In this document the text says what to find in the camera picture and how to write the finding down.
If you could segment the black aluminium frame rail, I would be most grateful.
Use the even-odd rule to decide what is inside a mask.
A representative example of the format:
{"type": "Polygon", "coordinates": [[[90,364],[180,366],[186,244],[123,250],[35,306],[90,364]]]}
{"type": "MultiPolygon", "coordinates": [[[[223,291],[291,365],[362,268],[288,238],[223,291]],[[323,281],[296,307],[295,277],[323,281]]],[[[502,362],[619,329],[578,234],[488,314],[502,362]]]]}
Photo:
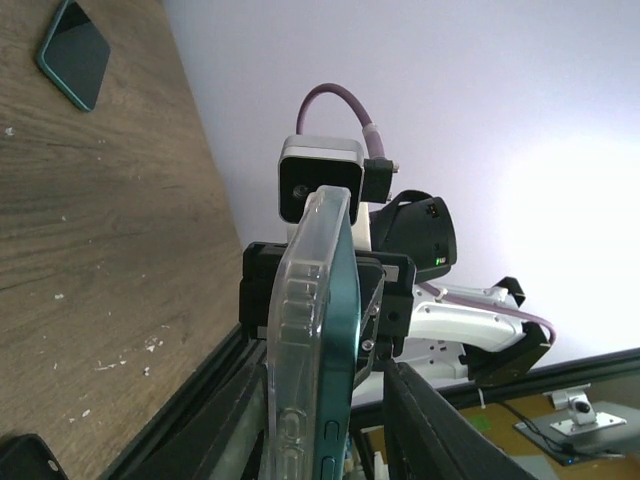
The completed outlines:
{"type": "MultiPolygon", "coordinates": [[[[234,329],[123,450],[103,473],[103,478],[156,479],[154,457],[161,449],[174,439],[241,369],[262,364],[264,357],[265,348],[262,344],[246,340],[238,329],[234,329]]],[[[498,403],[589,380],[610,380],[637,375],[638,372],[639,351],[631,349],[536,369],[503,386],[477,389],[474,385],[467,384],[446,387],[437,392],[458,411],[465,407],[475,407],[482,400],[498,403]]],[[[353,430],[368,426],[384,426],[382,401],[356,408],[351,415],[353,430]]],[[[237,479],[256,477],[265,451],[266,415],[264,429],[259,433],[243,473],[237,479]]]]}

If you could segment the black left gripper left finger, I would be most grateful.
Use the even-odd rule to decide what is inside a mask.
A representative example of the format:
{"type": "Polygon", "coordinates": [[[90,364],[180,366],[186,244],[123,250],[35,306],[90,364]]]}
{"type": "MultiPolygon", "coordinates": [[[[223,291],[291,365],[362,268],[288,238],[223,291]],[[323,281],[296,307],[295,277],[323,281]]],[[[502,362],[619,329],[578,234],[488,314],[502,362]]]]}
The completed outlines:
{"type": "Polygon", "coordinates": [[[264,429],[266,367],[236,374],[154,457],[156,479],[237,479],[264,429]]]}

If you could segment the black phone case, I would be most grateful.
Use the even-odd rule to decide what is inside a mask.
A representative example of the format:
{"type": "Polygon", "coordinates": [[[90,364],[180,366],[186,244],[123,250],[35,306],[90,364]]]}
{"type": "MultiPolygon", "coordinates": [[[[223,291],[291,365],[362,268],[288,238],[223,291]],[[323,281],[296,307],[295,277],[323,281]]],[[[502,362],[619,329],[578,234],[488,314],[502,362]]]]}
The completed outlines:
{"type": "Polygon", "coordinates": [[[1,445],[1,480],[68,480],[46,442],[23,434],[1,445]]]}

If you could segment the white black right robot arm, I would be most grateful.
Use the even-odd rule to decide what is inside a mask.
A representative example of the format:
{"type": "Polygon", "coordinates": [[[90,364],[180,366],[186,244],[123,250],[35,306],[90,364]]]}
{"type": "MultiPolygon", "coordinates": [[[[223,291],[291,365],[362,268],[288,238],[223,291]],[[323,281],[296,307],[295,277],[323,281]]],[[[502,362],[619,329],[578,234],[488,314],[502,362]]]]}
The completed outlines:
{"type": "Polygon", "coordinates": [[[551,322],[522,311],[514,277],[490,287],[443,285],[457,261],[444,200],[406,190],[370,215],[371,247],[387,277],[376,352],[408,363],[426,380],[481,387],[524,376],[554,345],[551,322]]]}

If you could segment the dark green phone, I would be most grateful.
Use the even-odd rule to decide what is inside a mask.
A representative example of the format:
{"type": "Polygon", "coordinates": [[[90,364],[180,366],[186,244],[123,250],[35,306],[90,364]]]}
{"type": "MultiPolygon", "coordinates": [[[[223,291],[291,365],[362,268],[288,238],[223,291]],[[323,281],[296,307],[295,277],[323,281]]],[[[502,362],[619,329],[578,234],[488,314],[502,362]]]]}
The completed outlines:
{"type": "Polygon", "coordinates": [[[111,48],[77,1],[61,1],[35,59],[41,72],[79,110],[95,109],[111,48]]]}

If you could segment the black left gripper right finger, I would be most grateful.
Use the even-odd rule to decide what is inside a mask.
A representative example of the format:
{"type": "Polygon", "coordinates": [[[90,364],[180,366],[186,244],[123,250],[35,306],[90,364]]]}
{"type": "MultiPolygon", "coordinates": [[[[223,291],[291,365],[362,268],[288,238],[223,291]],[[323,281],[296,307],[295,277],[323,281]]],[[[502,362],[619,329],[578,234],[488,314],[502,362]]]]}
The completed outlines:
{"type": "Polygon", "coordinates": [[[533,477],[406,363],[385,364],[382,415],[391,479],[533,477]]]}

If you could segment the clear magsafe phone case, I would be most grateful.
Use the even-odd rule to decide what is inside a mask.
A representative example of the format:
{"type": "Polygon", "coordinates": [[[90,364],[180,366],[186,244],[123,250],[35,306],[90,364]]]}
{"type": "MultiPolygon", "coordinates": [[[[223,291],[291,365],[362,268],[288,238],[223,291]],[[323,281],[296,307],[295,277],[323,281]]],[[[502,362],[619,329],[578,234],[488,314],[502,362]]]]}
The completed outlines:
{"type": "Polygon", "coordinates": [[[314,479],[321,332],[329,276],[350,193],[311,194],[279,262],[267,327],[268,476],[314,479]]]}

